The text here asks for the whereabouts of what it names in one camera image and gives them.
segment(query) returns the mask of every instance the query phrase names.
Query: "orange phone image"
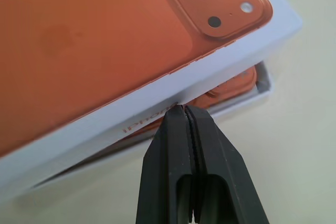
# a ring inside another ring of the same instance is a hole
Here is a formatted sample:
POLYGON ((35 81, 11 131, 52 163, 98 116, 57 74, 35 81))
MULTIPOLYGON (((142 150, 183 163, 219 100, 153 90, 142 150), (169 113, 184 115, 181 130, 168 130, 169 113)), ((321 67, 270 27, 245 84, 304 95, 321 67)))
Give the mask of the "orange phone image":
MULTIPOLYGON (((255 67, 251 67, 239 75, 229 79, 228 81, 220 84, 219 86, 211 89, 209 92, 190 101, 187 105, 197 106, 203 109, 208 109, 211 106, 217 105, 221 102, 234 98, 238 95, 244 94, 253 89, 257 81, 257 71, 255 67)), ((122 139, 127 140, 131 137, 140 135, 144 132, 156 129, 160 126, 163 118, 157 119, 141 128, 133 134, 122 139)))
POLYGON ((0 8, 0 156, 272 17, 268 0, 0 0, 0 8))

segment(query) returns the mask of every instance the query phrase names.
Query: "camera lens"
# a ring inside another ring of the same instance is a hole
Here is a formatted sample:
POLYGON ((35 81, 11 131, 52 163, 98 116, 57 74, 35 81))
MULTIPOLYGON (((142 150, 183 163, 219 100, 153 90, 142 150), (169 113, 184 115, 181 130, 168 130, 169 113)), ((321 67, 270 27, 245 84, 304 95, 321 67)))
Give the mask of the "camera lens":
POLYGON ((221 26, 222 21, 220 20, 220 18, 213 16, 208 19, 208 24, 213 28, 217 28, 221 26))

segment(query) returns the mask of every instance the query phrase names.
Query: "white table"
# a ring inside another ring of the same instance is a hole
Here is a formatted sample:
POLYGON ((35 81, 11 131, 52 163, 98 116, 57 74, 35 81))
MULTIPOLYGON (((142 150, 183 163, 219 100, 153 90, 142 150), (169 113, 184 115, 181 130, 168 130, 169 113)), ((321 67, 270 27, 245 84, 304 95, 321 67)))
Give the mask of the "white table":
MULTIPOLYGON (((218 121, 270 223, 336 223, 336 1, 288 0, 303 30, 266 63, 275 93, 218 121)), ((0 223, 134 223, 145 148, 0 206, 0 223)))

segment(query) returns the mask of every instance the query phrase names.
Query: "white cardboard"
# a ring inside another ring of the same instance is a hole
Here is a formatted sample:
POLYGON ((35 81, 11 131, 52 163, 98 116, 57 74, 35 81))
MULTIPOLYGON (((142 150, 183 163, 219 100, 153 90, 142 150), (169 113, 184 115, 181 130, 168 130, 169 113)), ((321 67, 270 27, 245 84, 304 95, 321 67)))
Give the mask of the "white cardboard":
MULTIPOLYGON (((240 109, 245 108, 252 103, 262 101, 270 94, 272 94, 274 83, 265 67, 265 64, 263 62, 258 63, 256 65, 256 71, 257 83, 252 90, 227 101, 224 101, 220 104, 212 106, 208 109, 208 112, 214 119, 223 119, 224 116, 231 116, 233 112, 238 112, 240 109)), ((118 148, 122 149, 121 151, 116 152, 111 151, 110 149, 109 152, 112 152, 112 154, 108 155, 107 157, 98 158, 97 160, 90 162, 89 164, 86 164, 84 166, 80 166, 73 171, 55 176, 54 178, 50 178, 47 181, 34 186, 33 190, 59 182, 63 179, 70 178, 79 173, 86 172, 90 169, 104 165, 105 163, 110 163, 111 161, 114 162, 113 166, 117 167, 116 164, 119 163, 118 160, 127 160, 127 156, 132 154, 132 152, 136 152, 140 148, 147 149, 155 132, 156 129, 144 132, 127 140, 122 140, 120 142, 121 145, 118 145, 118 148)))
POLYGON ((172 104, 186 103, 264 60, 302 26, 285 0, 270 2, 274 14, 264 27, 1 158, 0 200, 126 137, 172 104))

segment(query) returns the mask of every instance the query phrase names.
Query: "white box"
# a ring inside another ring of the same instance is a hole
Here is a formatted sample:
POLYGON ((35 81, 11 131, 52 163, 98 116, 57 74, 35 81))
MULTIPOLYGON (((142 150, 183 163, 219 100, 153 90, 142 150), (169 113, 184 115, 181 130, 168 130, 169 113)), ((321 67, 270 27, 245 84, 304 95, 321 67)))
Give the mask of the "white box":
POLYGON ((0 200, 82 161, 261 62, 301 26, 285 0, 269 0, 271 21, 227 47, 166 75, 0 159, 0 200))
MULTIPOLYGON (((263 62, 256 65, 256 71, 257 82, 252 90, 208 109, 208 112, 215 120, 219 118, 223 119, 224 116, 232 116, 236 112, 243 110, 243 108, 248 107, 248 105, 251 105, 252 103, 255 104, 257 101, 263 102, 263 100, 273 92, 274 83, 263 62)), ((140 148, 147 149, 152 141, 153 135, 156 133, 156 130, 157 129, 153 129, 126 140, 118 141, 98 153, 84 159, 79 164, 76 164, 75 166, 62 171, 60 174, 35 185, 34 189, 67 179, 78 173, 82 173, 107 162, 111 162, 112 160, 118 163, 119 159, 127 158, 127 155, 140 148)))

